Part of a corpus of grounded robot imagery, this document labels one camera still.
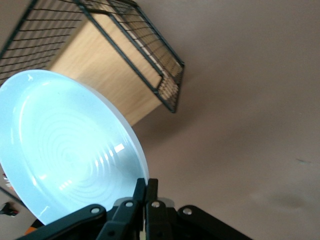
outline wooden panel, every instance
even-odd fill
[[[158,73],[112,20],[104,15],[94,17],[141,73],[156,86],[161,79]],[[131,125],[161,104],[89,21],[83,24],[48,69],[99,91],[119,109]]]

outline plate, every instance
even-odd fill
[[[45,225],[90,204],[107,210],[149,178],[142,147],[121,113],[66,76],[27,70],[0,87],[0,163]]]

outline metal wire rack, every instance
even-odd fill
[[[161,77],[157,86],[136,68],[94,18],[95,14],[112,19]],[[0,52],[0,85],[20,71],[45,69],[86,17],[157,98],[176,112],[184,62],[131,0],[32,0]]]

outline ceiling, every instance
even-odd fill
[[[0,45],[26,1],[3,2]],[[320,2],[137,2],[186,65],[178,113],[133,127],[159,195],[253,239],[320,239]]]

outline wire basket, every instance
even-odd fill
[[[94,15],[108,16],[159,75],[155,85]],[[0,85],[29,69],[46,69],[84,19],[91,21],[156,97],[177,110],[184,62],[131,0],[32,0],[0,52]]]

